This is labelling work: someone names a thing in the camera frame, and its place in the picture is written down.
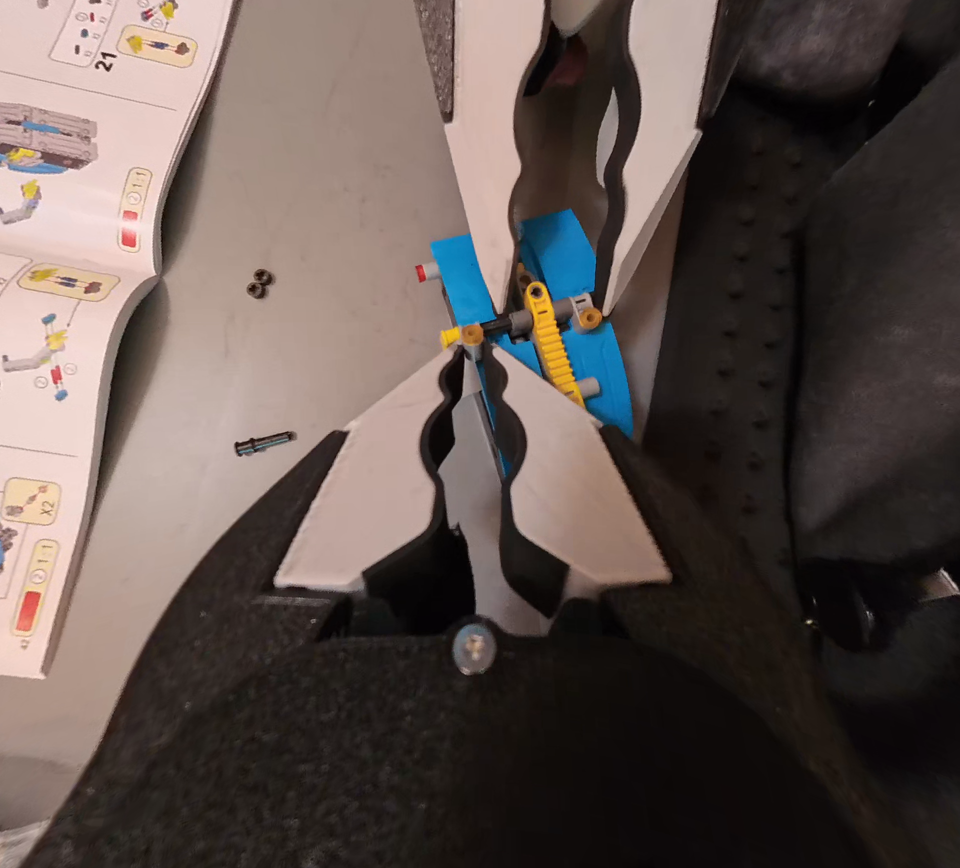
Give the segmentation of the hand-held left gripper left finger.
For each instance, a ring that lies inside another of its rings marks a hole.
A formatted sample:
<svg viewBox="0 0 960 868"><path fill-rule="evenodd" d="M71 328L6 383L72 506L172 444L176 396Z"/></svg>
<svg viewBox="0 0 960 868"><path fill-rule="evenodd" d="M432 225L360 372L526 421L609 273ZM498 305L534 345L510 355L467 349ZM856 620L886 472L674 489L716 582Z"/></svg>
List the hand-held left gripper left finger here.
<svg viewBox="0 0 960 868"><path fill-rule="evenodd" d="M464 352L450 346L354 418L273 577L277 589L355 594L375 566L411 548L445 507L430 449L463 387Z"/></svg>

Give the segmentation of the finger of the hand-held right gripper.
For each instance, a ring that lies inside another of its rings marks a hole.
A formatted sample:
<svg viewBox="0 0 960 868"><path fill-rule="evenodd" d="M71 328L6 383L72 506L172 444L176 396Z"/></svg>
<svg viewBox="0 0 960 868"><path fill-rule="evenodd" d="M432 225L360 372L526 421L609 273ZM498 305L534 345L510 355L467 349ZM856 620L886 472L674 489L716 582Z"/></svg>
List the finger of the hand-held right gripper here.
<svg viewBox="0 0 960 868"><path fill-rule="evenodd" d="M615 139L594 300L612 313L701 139L700 108L719 0L627 0L614 37Z"/></svg>
<svg viewBox="0 0 960 868"><path fill-rule="evenodd" d="M505 310L522 173L515 118L545 39L546 0L454 0L453 109L445 135L474 252L496 312Z"/></svg>

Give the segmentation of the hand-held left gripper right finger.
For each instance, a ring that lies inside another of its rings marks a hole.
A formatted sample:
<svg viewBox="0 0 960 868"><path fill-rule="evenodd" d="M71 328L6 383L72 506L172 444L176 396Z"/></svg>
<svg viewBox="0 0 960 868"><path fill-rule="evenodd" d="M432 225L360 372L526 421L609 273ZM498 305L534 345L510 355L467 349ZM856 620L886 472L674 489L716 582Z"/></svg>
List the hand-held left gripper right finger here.
<svg viewBox="0 0 960 868"><path fill-rule="evenodd" d="M546 618L572 598L667 584L671 571L607 440L607 431L499 346L487 397L501 483L499 557L510 588Z"/></svg>

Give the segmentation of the blue brick toy car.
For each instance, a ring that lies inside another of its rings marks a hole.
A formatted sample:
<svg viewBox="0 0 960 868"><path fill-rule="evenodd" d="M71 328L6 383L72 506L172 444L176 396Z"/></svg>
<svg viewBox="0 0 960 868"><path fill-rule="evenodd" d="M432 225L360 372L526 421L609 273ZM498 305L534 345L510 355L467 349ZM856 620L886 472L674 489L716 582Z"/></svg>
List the blue brick toy car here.
<svg viewBox="0 0 960 868"><path fill-rule="evenodd" d="M518 360L603 426L634 430L633 402L618 337L605 319L592 331L570 322L571 298L593 301L596 255L572 210L524 221L515 266L514 307L498 313L469 234L438 240L432 259L417 265L420 282L439 281L453 328L479 324L486 341Z"/></svg>

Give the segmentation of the grey desk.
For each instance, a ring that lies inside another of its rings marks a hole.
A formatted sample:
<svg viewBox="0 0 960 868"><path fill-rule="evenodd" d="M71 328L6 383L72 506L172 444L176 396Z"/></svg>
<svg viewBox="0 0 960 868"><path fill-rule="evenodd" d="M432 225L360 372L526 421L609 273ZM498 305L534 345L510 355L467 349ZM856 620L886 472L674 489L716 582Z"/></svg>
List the grey desk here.
<svg viewBox="0 0 960 868"><path fill-rule="evenodd" d="M40 721L90 752L132 671L22 866L600 866L621 840L642 863L635 772L593 752L614 679L569 653L624 643L508 638L505 672L465 677L450 633L330 636L330 604L258 600L322 437L429 354L402 266L465 225L420 46L411 0L242 2Z"/></svg>

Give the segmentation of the person's right hand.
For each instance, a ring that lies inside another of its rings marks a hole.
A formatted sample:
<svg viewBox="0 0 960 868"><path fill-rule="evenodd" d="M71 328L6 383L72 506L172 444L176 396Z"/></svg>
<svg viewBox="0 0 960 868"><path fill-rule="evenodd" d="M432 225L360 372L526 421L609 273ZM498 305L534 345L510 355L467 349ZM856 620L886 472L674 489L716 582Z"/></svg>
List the person's right hand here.
<svg viewBox="0 0 960 868"><path fill-rule="evenodd" d="M590 51L581 34L572 34L565 41L566 46L557 61L551 83L569 89L584 80L589 68Z"/></svg>

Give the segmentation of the dark dotted cloth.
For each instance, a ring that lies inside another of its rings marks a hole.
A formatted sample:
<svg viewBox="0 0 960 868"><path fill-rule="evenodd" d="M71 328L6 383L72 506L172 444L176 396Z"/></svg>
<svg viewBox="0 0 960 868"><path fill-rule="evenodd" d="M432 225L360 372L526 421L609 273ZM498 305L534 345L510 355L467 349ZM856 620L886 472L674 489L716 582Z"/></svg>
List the dark dotted cloth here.
<svg viewBox="0 0 960 868"><path fill-rule="evenodd" d="M833 169L793 106L731 85L689 167L643 447L795 622L786 506L797 236Z"/></svg>

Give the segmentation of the open instruction booklet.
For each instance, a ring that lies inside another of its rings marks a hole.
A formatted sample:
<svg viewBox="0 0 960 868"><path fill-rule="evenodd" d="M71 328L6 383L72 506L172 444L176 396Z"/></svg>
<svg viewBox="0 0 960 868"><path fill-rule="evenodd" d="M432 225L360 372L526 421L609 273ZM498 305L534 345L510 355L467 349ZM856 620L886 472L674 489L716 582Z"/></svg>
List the open instruction booklet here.
<svg viewBox="0 0 960 868"><path fill-rule="evenodd" d="M1 673L50 670L119 343L237 0L1 0Z"/></svg>

